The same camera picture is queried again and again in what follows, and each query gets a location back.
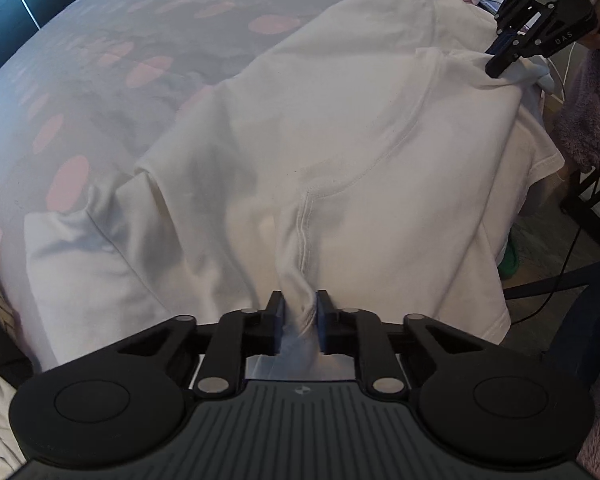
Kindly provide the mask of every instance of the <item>metal screw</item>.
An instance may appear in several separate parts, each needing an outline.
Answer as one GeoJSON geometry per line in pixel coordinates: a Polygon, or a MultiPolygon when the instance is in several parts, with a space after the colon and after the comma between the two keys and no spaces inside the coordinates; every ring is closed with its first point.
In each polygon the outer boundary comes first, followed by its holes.
{"type": "Polygon", "coordinates": [[[221,394],[228,387],[228,381],[222,377],[205,377],[198,381],[198,389],[206,394],[221,394]]]}
{"type": "Polygon", "coordinates": [[[394,377],[383,377],[374,381],[373,387],[381,394],[396,394],[404,388],[404,383],[394,377]]]}

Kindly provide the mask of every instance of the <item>white t-shirt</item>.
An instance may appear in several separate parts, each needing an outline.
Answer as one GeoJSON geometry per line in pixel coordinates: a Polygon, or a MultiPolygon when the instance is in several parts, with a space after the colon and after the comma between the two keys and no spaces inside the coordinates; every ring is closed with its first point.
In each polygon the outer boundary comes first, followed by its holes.
{"type": "Polygon", "coordinates": [[[495,259],[528,186],[562,165],[521,60],[491,79],[488,13],[461,0],[344,0],[218,85],[84,211],[26,219],[59,362],[177,314],[288,303],[253,374],[350,376],[319,355],[315,291],[499,342],[495,259]]]}

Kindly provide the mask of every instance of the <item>fuzzy purple blanket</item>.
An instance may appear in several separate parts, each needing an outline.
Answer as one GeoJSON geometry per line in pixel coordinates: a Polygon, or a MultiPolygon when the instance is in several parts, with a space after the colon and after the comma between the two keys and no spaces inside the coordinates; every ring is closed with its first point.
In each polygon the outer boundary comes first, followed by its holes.
{"type": "Polygon", "coordinates": [[[552,134],[563,154],[588,173],[600,164],[600,51],[590,51],[556,115],[552,134]]]}

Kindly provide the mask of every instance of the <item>floor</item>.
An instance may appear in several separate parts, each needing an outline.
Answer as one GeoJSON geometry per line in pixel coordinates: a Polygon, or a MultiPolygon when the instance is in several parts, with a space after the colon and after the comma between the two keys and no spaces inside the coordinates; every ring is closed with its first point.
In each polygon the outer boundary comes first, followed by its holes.
{"type": "MultiPolygon", "coordinates": [[[[521,285],[560,273],[564,258],[577,231],[576,223],[560,211],[558,195],[554,194],[535,215],[519,218],[512,229],[512,237],[520,256],[520,270],[503,287],[521,285]]],[[[567,270],[600,260],[600,247],[586,233],[578,237],[567,270]]],[[[503,345],[539,357],[548,349],[555,332],[580,289],[554,294],[551,301],[537,316],[513,326],[503,345]]],[[[508,302],[513,321],[534,312],[545,296],[508,302]]]]}

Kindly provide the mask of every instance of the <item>bedsheet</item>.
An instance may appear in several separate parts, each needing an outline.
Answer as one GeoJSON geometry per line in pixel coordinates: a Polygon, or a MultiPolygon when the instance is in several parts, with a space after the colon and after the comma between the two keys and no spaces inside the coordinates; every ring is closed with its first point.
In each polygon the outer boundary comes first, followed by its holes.
{"type": "Polygon", "coordinates": [[[56,357],[178,314],[218,322],[278,289],[282,349],[251,377],[353,376],[319,354],[319,289],[499,343],[495,259],[526,186],[562,159],[521,106],[546,63],[485,74],[494,25],[461,0],[339,2],[202,98],[132,174],[92,187],[86,209],[27,215],[56,357]]]}
{"type": "Polygon", "coordinates": [[[25,215],[82,208],[94,180],[130,172],[213,86],[338,1],[77,0],[0,70],[0,279],[42,369],[57,361],[25,215]]]}

